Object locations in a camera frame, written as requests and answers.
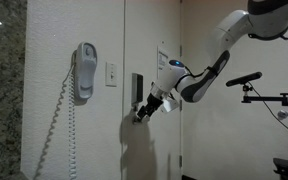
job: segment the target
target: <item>light switch plate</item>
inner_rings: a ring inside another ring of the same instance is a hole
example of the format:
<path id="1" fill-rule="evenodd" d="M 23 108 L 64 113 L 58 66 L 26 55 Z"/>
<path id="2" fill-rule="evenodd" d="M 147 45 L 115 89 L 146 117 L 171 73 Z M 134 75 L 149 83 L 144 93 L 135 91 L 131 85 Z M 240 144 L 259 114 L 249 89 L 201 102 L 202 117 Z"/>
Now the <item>light switch plate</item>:
<path id="1" fill-rule="evenodd" d="M 106 62 L 106 86 L 116 87 L 117 86 L 117 68 L 116 64 Z"/>

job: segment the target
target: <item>wall-mounted telephone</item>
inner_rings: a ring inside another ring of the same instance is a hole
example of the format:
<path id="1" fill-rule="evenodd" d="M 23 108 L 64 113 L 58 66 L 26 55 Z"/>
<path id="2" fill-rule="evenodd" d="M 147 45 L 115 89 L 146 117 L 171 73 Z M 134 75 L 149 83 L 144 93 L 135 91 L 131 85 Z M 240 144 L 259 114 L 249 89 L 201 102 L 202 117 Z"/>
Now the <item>wall-mounted telephone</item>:
<path id="1" fill-rule="evenodd" d="M 43 163 L 46 160 L 47 150 L 52 140 L 51 137 L 54 133 L 55 123 L 57 122 L 57 117 L 59 116 L 58 113 L 61 110 L 60 106 L 66 92 L 67 80 L 69 80 L 69 179 L 74 180 L 77 178 L 74 116 L 75 100 L 86 101 L 92 96 L 94 91 L 94 74 L 96 66 L 97 53 L 95 47 L 90 43 L 80 43 L 77 50 L 72 54 L 71 68 L 62 82 L 62 91 L 60 92 L 56 110 L 54 111 L 54 116 L 52 118 L 48 135 L 46 136 L 42 154 L 33 177 L 34 180 L 37 180 L 40 177 Z"/>
<path id="2" fill-rule="evenodd" d="M 97 66 L 95 47 L 83 42 L 76 50 L 75 58 L 75 97 L 87 100 L 93 94 L 94 74 Z"/>

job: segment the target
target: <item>coiled phone cord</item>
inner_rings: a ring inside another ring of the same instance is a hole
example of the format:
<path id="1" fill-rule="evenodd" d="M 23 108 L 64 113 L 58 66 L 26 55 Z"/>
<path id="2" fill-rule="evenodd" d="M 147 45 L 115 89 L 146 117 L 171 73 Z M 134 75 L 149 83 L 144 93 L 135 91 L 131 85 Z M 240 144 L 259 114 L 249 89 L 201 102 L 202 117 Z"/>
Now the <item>coiled phone cord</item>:
<path id="1" fill-rule="evenodd" d="M 71 59 L 71 68 L 68 71 L 64 81 L 62 82 L 62 88 L 60 92 L 60 97 L 57 100 L 56 104 L 56 109 L 54 111 L 54 116 L 52 117 L 52 122 L 50 125 L 50 129 L 48 130 L 48 134 L 46 136 L 46 141 L 44 143 L 44 147 L 42 150 L 42 154 L 40 156 L 35 174 L 33 179 L 37 180 L 38 177 L 41 176 L 41 170 L 43 169 L 43 163 L 45 162 L 45 158 L 47 155 L 47 150 L 50 146 L 50 143 L 52 141 L 51 137 L 54 134 L 54 129 L 55 129 L 55 123 L 57 123 L 57 117 L 59 116 L 58 113 L 60 112 L 61 108 L 60 106 L 63 104 L 62 100 L 64 99 L 64 94 L 65 94 L 65 88 L 67 85 L 65 82 L 69 78 L 70 80 L 70 85 L 69 85 L 69 175 L 70 175 L 70 180 L 74 180 L 77 178 L 76 174 L 76 142 L 75 142 L 75 105 L 74 105 L 74 73 L 73 69 L 75 67 L 75 56 L 76 56 L 76 51 L 72 54 L 72 59 Z"/>

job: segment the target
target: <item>granite wall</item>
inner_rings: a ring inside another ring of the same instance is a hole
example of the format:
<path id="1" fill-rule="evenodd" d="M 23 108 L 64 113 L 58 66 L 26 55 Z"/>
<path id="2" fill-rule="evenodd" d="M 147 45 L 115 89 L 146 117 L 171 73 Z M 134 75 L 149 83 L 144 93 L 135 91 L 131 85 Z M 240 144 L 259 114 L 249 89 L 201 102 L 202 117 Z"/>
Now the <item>granite wall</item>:
<path id="1" fill-rule="evenodd" d="M 21 179 L 27 0 L 0 0 L 0 179 Z"/>

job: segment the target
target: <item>door hinge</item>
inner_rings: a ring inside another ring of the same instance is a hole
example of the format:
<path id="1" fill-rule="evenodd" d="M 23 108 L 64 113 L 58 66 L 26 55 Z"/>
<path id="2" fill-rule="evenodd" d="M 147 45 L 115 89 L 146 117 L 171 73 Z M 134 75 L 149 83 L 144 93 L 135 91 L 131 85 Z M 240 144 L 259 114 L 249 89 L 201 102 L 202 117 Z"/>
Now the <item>door hinge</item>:
<path id="1" fill-rule="evenodd" d="M 179 166 L 180 166 L 180 168 L 183 166 L 183 157 L 182 156 L 179 157 Z"/>
<path id="2" fill-rule="evenodd" d="M 180 57 L 182 57 L 182 54 L 183 54 L 183 47 L 182 45 L 180 45 Z"/>
<path id="3" fill-rule="evenodd" d="M 180 100 L 180 111 L 182 111 L 183 110 L 183 100 L 181 99 Z"/>

